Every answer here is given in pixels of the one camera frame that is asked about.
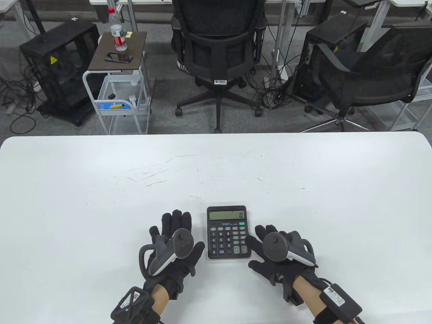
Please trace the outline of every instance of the calculator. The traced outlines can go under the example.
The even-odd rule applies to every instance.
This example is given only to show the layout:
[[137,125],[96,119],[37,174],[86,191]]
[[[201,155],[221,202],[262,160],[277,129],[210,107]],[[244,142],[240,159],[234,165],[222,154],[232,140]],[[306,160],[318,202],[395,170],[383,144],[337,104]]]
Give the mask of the calculator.
[[251,256],[246,246],[248,218],[245,206],[207,208],[208,253],[210,259],[239,259]]

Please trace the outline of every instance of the bottle label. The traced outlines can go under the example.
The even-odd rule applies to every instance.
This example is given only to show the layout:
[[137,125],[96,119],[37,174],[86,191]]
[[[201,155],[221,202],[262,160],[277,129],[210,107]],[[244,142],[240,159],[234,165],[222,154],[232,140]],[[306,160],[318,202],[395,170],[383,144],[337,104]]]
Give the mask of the bottle label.
[[126,38],[123,32],[123,28],[113,29],[111,28],[111,35],[114,38],[114,44],[117,46],[123,46],[126,44]]

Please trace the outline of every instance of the chair backrest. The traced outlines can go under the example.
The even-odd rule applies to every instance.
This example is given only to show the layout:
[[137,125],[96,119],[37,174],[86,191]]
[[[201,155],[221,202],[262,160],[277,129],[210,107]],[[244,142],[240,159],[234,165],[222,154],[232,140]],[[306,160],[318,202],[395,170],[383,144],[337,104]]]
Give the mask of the chair backrest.
[[194,75],[228,80],[254,63],[254,32],[265,0],[173,0],[184,37],[184,65]]
[[432,23],[428,20],[393,25],[351,67],[380,90],[382,102],[411,102],[422,71],[432,58]]

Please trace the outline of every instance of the sneaker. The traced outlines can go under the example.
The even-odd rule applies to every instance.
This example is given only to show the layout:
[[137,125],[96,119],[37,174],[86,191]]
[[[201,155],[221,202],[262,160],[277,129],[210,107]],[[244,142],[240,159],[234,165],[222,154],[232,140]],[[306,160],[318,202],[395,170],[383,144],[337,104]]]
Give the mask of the sneaker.
[[183,64],[180,64],[179,61],[177,61],[177,68],[178,68],[180,71],[182,71],[182,72],[185,72],[185,73],[187,73],[187,74],[192,75],[192,74],[191,74],[191,73],[186,69],[186,67],[185,67]]

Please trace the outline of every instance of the label sticker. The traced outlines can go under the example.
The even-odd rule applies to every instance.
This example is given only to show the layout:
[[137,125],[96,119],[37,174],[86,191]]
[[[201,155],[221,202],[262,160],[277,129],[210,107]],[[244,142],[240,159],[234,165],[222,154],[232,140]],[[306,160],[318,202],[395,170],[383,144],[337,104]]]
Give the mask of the label sticker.
[[324,289],[324,294],[326,294],[338,307],[345,304],[345,300],[331,287]]
[[[139,292],[134,292],[134,293],[133,293],[133,301],[132,301],[132,303],[133,303],[134,301],[136,301],[137,298],[138,298],[139,296],[140,296],[140,293],[139,293]],[[120,305],[120,308],[125,308],[125,307],[129,306],[129,304],[130,304],[130,294],[129,294],[129,296],[124,300],[124,302]]]

